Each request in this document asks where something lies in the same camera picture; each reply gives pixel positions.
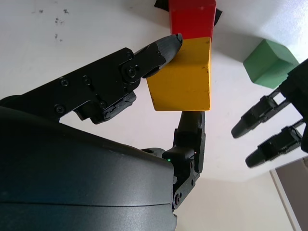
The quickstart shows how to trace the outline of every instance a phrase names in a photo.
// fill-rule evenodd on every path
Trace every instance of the yellow wooden cube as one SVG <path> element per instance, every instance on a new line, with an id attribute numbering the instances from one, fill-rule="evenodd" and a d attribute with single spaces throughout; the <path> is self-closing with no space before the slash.
<path id="1" fill-rule="evenodd" d="M 156 111 L 210 109 L 211 38 L 184 39 L 179 53 L 147 79 Z"/>

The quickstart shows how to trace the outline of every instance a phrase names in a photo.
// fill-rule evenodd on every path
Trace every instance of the black object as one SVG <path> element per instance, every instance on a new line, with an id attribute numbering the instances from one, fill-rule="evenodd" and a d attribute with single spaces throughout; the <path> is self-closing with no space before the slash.
<path id="1" fill-rule="evenodd" d="M 164 37 L 136 54 L 123 48 L 59 79 L 27 92 L 3 106 L 58 121 L 74 111 L 81 120 L 99 124 L 136 100 L 133 90 L 177 54 L 181 34 Z"/>
<path id="2" fill-rule="evenodd" d="M 1 231 L 175 230 L 173 210 L 202 171 L 204 112 L 182 113 L 174 147 L 166 152 L 58 123 L 70 111 L 100 123 L 131 105 L 140 78 L 180 49 L 179 35 L 162 42 L 168 40 L 177 45 L 159 40 L 135 55 L 124 48 L 0 101 Z M 127 75 L 131 67 L 134 77 Z"/>
<path id="3" fill-rule="evenodd" d="M 280 112 L 288 104 L 292 104 L 302 115 L 302 119 L 295 124 L 285 127 L 281 133 L 272 136 L 258 149 L 249 155 L 246 164 L 249 167 L 258 166 L 268 160 L 287 154 L 290 151 L 301 147 L 308 153 L 308 128 L 305 127 L 303 137 L 296 128 L 308 121 L 308 59 L 288 73 L 287 79 L 270 95 L 263 96 L 260 101 L 250 108 L 235 125 L 231 133 L 234 138 L 241 137 L 250 130 L 253 130 L 260 123 L 264 123 Z M 285 100 L 277 104 L 274 97 L 281 93 Z"/>
<path id="4" fill-rule="evenodd" d="M 169 12 L 169 0 L 156 0 L 154 7 Z"/>
<path id="5" fill-rule="evenodd" d="M 156 0 L 154 7 L 169 12 L 169 0 Z M 222 11 L 216 8 L 214 26 L 220 19 L 221 14 L 222 14 Z"/>
<path id="6" fill-rule="evenodd" d="M 217 24 L 218 20 L 220 19 L 221 14 L 222 14 L 222 11 L 216 8 L 214 26 Z"/>

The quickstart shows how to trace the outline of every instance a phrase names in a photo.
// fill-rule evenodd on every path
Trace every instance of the black screw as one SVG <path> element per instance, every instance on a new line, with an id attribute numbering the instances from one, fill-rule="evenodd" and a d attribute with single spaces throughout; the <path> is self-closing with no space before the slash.
<path id="1" fill-rule="evenodd" d="M 107 103 L 105 101 L 100 101 L 99 105 L 101 109 L 105 109 L 107 107 Z"/>
<path id="2" fill-rule="evenodd" d="M 133 58 L 132 54 L 130 52 L 127 52 L 126 57 L 131 60 Z"/>
<path id="3" fill-rule="evenodd" d="M 126 69 L 126 73 L 127 73 L 127 75 L 128 75 L 129 77 L 131 77 L 131 78 L 134 78 L 135 75 L 136 75 L 135 69 L 132 68 L 131 66 L 130 66 L 128 69 Z"/>
<path id="4" fill-rule="evenodd" d="M 67 87 L 69 82 L 66 78 L 61 78 L 60 83 L 63 87 Z"/>
<path id="5" fill-rule="evenodd" d="M 87 86 L 91 85 L 91 79 L 89 77 L 87 77 L 87 76 L 84 76 L 82 81 Z"/>
<path id="6" fill-rule="evenodd" d="M 180 195 L 177 194 L 177 195 L 175 196 L 175 205 L 178 205 L 179 203 L 180 203 Z"/>
<path id="7" fill-rule="evenodd" d="M 63 114 L 65 112 L 65 107 L 63 105 L 55 105 L 54 110 L 58 114 Z"/>

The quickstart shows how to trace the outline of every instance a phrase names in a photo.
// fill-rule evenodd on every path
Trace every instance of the red block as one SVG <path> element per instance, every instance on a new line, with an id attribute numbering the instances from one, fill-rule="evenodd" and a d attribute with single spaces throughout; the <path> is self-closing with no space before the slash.
<path id="1" fill-rule="evenodd" d="M 212 39 L 215 12 L 215 0 L 169 0 L 171 34 Z"/>

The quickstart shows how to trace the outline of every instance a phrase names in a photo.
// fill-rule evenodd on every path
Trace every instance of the green wooden cube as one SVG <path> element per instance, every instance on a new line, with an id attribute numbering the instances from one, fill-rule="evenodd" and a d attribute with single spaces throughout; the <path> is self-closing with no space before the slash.
<path id="1" fill-rule="evenodd" d="M 272 89 L 285 81 L 298 64 L 288 48 L 267 39 L 262 40 L 244 61 L 251 81 Z"/>

